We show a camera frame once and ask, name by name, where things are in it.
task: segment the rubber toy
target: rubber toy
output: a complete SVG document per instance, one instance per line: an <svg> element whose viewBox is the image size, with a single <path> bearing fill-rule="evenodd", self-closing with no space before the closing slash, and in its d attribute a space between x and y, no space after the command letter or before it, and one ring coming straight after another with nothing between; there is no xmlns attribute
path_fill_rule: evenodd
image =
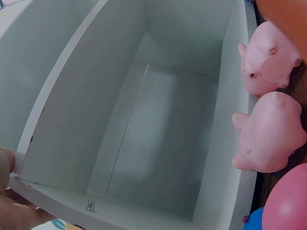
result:
<svg viewBox="0 0 307 230"><path fill-rule="evenodd" d="M282 92L270 92L256 103L251 115L233 114L239 131L239 154L233 165L242 170L272 173L288 164L288 157L307 141L300 104Z"/></svg>
<svg viewBox="0 0 307 230"><path fill-rule="evenodd" d="M272 189L264 206L263 230L307 229L307 164L290 170Z"/></svg>
<svg viewBox="0 0 307 230"><path fill-rule="evenodd" d="M262 230L262 214L263 214L263 209L259 208L255 212L253 212L250 216L248 217L247 221L243 222L245 223L244 230Z"/></svg>
<svg viewBox="0 0 307 230"><path fill-rule="evenodd" d="M293 67L302 63L288 38L271 22L262 23L248 46L240 43L238 49L245 88L257 97L286 88Z"/></svg>

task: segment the blue toy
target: blue toy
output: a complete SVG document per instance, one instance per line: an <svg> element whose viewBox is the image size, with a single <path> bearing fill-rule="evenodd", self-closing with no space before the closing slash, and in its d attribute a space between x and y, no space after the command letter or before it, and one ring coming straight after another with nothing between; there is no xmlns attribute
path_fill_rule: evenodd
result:
<svg viewBox="0 0 307 230"><path fill-rule="evenodd" d="M247 220L247 223L244 226L244 230L262 230L263 210L264 207L259 208L249 216L249 219Z"/></svg>

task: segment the white shelf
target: white shelf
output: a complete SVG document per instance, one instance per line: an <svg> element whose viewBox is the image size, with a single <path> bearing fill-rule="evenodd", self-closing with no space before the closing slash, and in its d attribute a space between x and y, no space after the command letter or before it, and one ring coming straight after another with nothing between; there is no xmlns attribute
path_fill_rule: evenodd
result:
<svg viewBox="0 0 307 230"><path fill-rule="evenodd" d="M41 88L11 186L87 230L242 228L256 173L231 164L231 115L255 104L237 50L255 29L241 0L100 0Z"/></svg>

